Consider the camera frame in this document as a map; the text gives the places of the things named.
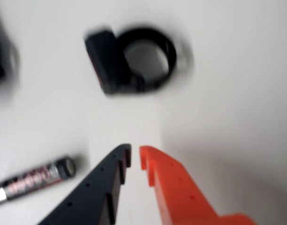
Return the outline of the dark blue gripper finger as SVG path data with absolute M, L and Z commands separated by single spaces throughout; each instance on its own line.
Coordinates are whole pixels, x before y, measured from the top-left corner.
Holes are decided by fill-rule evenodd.
M 131 154 L 130 144 L 117 146 L 40 224 L 114 225 Z

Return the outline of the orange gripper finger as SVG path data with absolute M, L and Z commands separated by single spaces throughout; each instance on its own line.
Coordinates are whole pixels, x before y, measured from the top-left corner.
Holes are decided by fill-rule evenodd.
M 140 146 L 140 163 L 147 172 L 164 225 L 253 225 L 247 215 L 218 215 L 185 167 L 152 146 Z

